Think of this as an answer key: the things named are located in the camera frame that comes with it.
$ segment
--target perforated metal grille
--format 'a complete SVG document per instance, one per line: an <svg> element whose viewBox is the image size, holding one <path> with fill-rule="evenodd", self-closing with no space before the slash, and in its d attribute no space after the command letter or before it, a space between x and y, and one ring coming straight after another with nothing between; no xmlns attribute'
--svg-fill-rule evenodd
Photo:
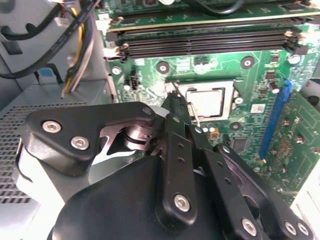
<svg viewBox="0 0 320 240"><path fill-rule="evenodd" d="M83 106L85 102L14 106L0 118L0 204L22 204L31 199L19 191L12 179L16 151L20 141L18 128L24 124L28 114L42 109Z"/></svg>

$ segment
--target cpu socket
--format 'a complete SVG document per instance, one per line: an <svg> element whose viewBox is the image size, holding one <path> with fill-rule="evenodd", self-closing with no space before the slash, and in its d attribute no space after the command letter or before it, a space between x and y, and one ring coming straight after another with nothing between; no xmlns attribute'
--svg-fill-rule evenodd
<svg viewBox="0 0 320 240"><path fill-rule="evenodd" d="M227 120L233 103L234 81L179 84L178 89L192 103L200 122Z"/></svg>

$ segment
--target blue expansion slot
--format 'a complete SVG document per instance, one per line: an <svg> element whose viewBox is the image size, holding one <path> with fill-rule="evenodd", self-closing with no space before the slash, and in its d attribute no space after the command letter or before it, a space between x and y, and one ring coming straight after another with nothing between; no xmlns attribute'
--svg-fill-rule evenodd
<svg viewBox="0 0 320 240"><path fill-rule="evenodd" d="M269 123L266 126L264 137L262 140L261 148L259 150L259 156L261 159L265 159L267 156L267 151L271 143L272 136L276 130L276 126L284 108L285 102L290 96L292 90L292 83L288 79L284 79L284 87L278 93L278 96L275 100L272 113L270 115Z"/></svg>

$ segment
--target white label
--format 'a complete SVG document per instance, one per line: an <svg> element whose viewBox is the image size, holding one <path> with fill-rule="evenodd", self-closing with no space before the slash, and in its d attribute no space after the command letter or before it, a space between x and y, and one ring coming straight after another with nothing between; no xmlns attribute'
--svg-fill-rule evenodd
<svg viewBox="0 0 320 240"><path fill-rule="evenodd" d="M176 71L190 71L190 58L181 58L176 60Z"/></svg>
<svg viewBox="0 0 320 240"><path fill-rule="evenodd" d="M137 65L137 66L144 66L145 65L145 60L143 58L136 59L136 60L134 60L134 62L135 62L135 65Z"/></svg>
<svg viewBox="0 0 320 240"><path fill-rule="evenodd" d="M252 114L263 114L265 112L265 104L253 104L251 107Z"/></svg>

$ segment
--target yellow wire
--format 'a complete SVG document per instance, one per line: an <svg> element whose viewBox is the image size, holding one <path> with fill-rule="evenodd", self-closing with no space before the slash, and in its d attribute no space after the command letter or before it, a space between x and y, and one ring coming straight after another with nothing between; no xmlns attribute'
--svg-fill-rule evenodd
<svg viewBox="0 0 320 240"><path fill-rule="evenodd" d="M72 13L75 16L78 16L78 11L74 7L71 7L70 10L72 11ZM85 30L85 26L83 24L81 24L81 26L78 29L78 31L79 31L79 33L78 33L78 48L76 50L76 54L75 54L75 58L74 58L74 65L79 61L80 52L81 52L81 48L82 48L82 38L83 38L84 30ZM67 90L70 87L71 81L72 81L71 77L69 77L66 80L66 84L65 84L65 87L63 89L63 92L65 94L67 93Z"/></svg>

